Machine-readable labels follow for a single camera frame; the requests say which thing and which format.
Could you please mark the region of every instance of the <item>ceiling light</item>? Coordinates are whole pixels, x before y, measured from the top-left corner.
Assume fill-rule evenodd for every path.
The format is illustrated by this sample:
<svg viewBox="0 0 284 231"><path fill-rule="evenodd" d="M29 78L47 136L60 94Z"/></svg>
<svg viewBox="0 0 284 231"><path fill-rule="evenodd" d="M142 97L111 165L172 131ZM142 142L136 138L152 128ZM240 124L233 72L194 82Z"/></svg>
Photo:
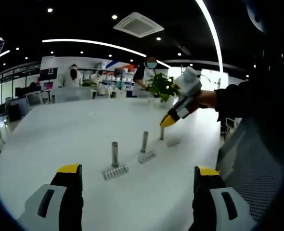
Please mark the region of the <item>ceiling light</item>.
<svg viewBox="0 0 284 231"><path fill-rule="evenodd" d="M8 54L9 52L10 52L10 50L8 50L8 51L5 51L5 52L1 53L1 54L0 54L0 57L2 57L3 55L6 55L6 54Z"/></svg>
<svg viewBox="0 0 284 231"><path fill-rule="evenodd" d="M200 9L201 9L206 21L207 21L210 32L213 36L213 40L214 40L214 43L215 43L217 56L218 56L219 69L220 69L220 72L223 73L222 55L221 55L221 49L220 49L219 39L218 39L218 35L217 35L216 29L215 29L215 25L213 23L213 20L211 19L211 16L210 16L210 14L207 10L207 7L204 4L203 0L195 0L195 1L199 5L199 7L200 7Z"/></svg>
<svg viewBox="0 0 284 231"><path fill-rule="evenodd" d="M84 39L73 39L73 38L47 39L47 40L43 40L42 42L84 42L84 43L91 43L91 44L97 44L97 45L102 45L102 46L107 46L107 47L113 47L113 48L120 49L120 50L123 50L123 51L131 52L133 54L137 54L139 56L146 58L146 54L142 54L140 52L137 52L137 51L125 48L125 47L120 47L120 46L116 46L116 45L105 43L105 42L97 42L97 41L84 40ZM161 65L163 65L167 68L171 68L171 66L163 63L162 61L157 60L157 63L159 63L159 64L161 64Z"/></svg>

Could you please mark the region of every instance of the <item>potted plant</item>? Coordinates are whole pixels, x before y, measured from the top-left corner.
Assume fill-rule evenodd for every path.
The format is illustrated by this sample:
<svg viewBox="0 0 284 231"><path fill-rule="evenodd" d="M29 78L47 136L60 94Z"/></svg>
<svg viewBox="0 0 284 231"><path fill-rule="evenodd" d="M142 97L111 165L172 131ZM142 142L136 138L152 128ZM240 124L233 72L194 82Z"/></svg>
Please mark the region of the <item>potted plant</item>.
<svg viewBox="0 0 284 231"><path fill-rule="evenodd" d="M171 107L174 97L180 95L179 88L174 84L174 78L162 73L156 74L148 81L149 91L153 95L159 95L160 102L165 103L164 107Z"/></svg>

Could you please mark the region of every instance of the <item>air conditioning vent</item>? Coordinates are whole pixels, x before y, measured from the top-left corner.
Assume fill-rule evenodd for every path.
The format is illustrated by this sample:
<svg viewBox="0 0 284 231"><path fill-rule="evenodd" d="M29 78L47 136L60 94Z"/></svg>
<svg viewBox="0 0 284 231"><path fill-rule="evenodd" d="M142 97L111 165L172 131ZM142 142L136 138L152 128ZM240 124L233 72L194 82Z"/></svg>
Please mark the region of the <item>air conditioning vent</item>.
<svg viewBox="0 0 284 231"><path fill-rule="evenodd" d="M162 26L137 12L131 13L113 28L138 38L164 30Z"/></svg>

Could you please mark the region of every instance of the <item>metal rod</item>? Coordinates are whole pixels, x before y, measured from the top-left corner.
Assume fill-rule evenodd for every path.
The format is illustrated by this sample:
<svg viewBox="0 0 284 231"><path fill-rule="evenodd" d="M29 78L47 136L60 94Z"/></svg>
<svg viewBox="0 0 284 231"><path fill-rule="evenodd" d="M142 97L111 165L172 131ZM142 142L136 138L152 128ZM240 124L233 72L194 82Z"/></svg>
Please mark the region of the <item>metal rod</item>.
<svg viewBox="0 0 284 231"><path fill-rule="evenodd" d="M160 126L160 139L163 141L163 131L164 128Z"/></svg>
<svg viewBox="0 0 284 231"><path fill-rule="evenodd" d="M145 153L146 145L147 145L147 138L148 138L148 131L145 131L143 133L141 153Z"/></svg>
<svg viewBox="0 0 284 231"><path fill-rule="evenodd" d="M118 144L117 142L112 142L112 167L118 167Z"/></svg>

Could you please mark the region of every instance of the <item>white table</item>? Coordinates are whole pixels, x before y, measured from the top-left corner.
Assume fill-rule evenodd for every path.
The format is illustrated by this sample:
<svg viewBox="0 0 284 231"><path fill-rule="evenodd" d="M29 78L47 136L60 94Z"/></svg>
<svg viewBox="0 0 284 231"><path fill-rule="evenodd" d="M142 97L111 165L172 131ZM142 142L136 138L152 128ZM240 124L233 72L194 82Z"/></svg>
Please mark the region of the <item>white table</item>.
<svg viewBox="0 0 284 231"><path fill-rule="evenodd" d="M34 108L18 125L0 155L0 198L17 219L25 201L49 184L57 169L81 163L83 230L181 231L193 222L194 167L215 167L220 124L212 109L199 109L165 129L166 109L146 99L79 101ZM143 131L147 150L157 156L141 165ZM180 144L167 147L166 141ZM111 143L118 142L119 161L129 172L105 181Z"/></svg>

